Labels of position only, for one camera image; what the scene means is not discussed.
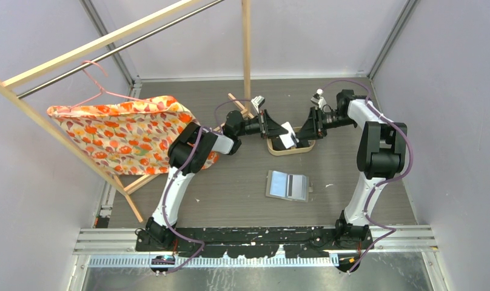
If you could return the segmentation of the white credit card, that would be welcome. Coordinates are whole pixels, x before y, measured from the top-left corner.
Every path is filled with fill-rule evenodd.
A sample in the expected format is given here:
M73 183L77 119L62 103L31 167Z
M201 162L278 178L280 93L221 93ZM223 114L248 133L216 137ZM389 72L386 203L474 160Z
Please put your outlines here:
M304 175L288 175L287 195L292 200L305 201L309 193L308 178Z

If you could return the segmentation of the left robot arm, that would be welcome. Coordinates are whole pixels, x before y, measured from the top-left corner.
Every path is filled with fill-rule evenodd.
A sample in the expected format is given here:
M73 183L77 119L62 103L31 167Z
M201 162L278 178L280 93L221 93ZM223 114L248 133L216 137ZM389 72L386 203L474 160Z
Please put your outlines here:
M176 224L184 194L210 154L235 154L241 146L241 136L259 134L262 138L273 138L287 133L288 130L275 122L266 110L253 118L245 118L237 110L231 111L220 133L190 122L168 148L169 171L160 202L145 228L135 232L139 250L166 251L176 238L203 245L202 240L182 235Z

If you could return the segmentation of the striped credit card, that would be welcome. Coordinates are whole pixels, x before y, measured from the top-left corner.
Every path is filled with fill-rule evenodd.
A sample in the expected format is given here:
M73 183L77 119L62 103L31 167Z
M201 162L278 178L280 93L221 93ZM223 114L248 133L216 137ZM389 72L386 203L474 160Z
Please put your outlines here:
M279 139L281 140L284 147L286 149L289 149L296 146L296 144L298 143L298 139L290 122L285 122L281 126L283 129L287 130L287 133L279 136Z

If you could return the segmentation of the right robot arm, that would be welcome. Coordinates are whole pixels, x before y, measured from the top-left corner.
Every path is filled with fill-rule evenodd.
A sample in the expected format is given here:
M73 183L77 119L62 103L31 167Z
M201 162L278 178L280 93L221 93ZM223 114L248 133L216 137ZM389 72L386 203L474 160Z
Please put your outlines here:
M377 199L390 179L395 178L405 165L407 127L393 122L379 112L367 96L353 90L337 94L337 108L324 111L323 90L312 96L306 122L296 134L300 141L322 139L327 130L347 125L362 130L356 157L360 173L350 203L335 223L334 241L342 249L366 240L369 217Z

